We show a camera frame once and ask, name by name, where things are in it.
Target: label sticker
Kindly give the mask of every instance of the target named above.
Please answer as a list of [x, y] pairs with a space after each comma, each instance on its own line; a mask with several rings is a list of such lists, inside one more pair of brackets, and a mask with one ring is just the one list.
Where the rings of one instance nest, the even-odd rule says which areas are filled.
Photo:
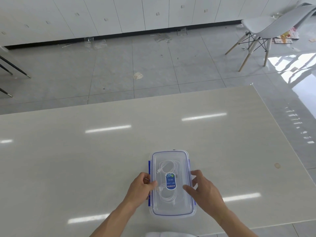
[[176, 175], [174, 173], [166, 174], [166, 188], [168, 190], [174, 190], [177, 187]]

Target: white cable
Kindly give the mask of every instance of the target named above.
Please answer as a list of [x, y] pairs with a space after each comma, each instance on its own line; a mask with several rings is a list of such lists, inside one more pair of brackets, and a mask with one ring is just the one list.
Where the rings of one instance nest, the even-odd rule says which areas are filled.
[[[164, 168], [168, 163], [170, 163], [170, 162], [173, 163], [173, 167], [171, 168], [170, 171], [165, 172], [165, 171], [163, 170], [163, 168]], [[160, 162], [160, 164], [159, 164], [159, 169], [156, 171], [156, 173], [160, 173], [160, 172], [162, 172], [162, 173], [164, 173], [164, 174], [167, 174], [167, 173], [174, 173], [174, 174], [176, 175], [176, 176], [175, 176], [175, 178], [176, 178], [177, 175], [178, 175], [178, 171], [177, 171], [177, 169], [178, 169], [178, 163], [179, 163], [179, 165], [180, 165], [180, 162], [177, 161], [177, 160], [164, 160], [164, 161]], [[163, 190], [164, 188], [166, 188], [166, 184], [161, 184], [161, 186], [159, 186], [159, 187], [156, 188], [156, 190], [159, 192], [160, 199], [161, 199], [163, 202], [172, 203], [172, 204], [174, 205], [174, 204], [175, 204], [175, 199], [176, 199], [176, 197], [177, 197], [177, 189], [174, 189], [174, 190], [173, 190], [172, 196], [170, 196], [170, 197], [163, 197], [163, 196], [161, 195], [161, 192], [162, 192], [162, 190]]]

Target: hand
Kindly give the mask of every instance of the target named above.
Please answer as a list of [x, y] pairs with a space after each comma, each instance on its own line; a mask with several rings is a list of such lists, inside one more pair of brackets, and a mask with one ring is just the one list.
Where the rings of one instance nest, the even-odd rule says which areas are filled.
[[156, 186], [157, 181], [150, 183], [150, 175], [141, 172], [131, 183], [123, 202], [128, 203], [133, 209], [137, 209]]
[[224, 203], [219, 190], [212, 182], [203, 176], [200, 170], [191, 171], [191, 174], [196, 176], [192, 180], [193, 187], [195, 187], [196, 184], [198, 187], [195, 190], [191, 186], [184, 185], [183, 189], [193, 197], [199, 207], [221, 225], [228, 208]]

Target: black baseboard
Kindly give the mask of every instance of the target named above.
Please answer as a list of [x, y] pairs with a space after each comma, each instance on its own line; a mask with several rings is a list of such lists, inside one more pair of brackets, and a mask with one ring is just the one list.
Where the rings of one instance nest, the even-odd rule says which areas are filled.
[[[179, 31], [184, 27], [186, 27], [187, 30], [192, 30], [192, 29], [214, 27], [214, 26], [238, 25], [240, 23], [241, 23], [241, 20], [216, 22], [216, 23], [206, 23], [206, 24], [198, 24], [198, 25], [191, 25], [191, 26], [179, 26], [179, 27], [170, 27], [170, 28], [164, 28], [164, 29], [135, 31], [135, 32], [128, 32], [128, 33], [113, 34], [113, 35], [96, 36], [96, 37], [93, 37], [93, 39], [94, 40], [102, 40], [102, 39], [111, 39], [111, 38], [119, 38], [119, 37], [130, 37], [130, 36], [148, 35], [148, 34], [156, 34], [156, 33], [166, 33], [166, 32], [172, 32], [172, 31]], [[6, 48], [9, 50], [13, 50], [13, 49], [19, 49], [19, 48], [68, 44], [68, 43], [76, 43], [76, 42], [83, 42], [83, 41], [84, 41], [84, 38], [74, 38], [74, 39], [67, 39], [67, 40], [12, 45], [12, 46], [6, 46]]]

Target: plastic food container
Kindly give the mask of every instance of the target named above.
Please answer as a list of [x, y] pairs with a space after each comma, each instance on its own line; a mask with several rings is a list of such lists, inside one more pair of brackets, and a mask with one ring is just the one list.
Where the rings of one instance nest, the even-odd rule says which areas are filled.
[[149, 164], [150, 181], [158, 185], [150, 193], [150, 213], [162, 218], [185, 218], [196, 212], [194, 199], [182, 188], [192, 186], [189, 154], [184, 150], [155, 152]]

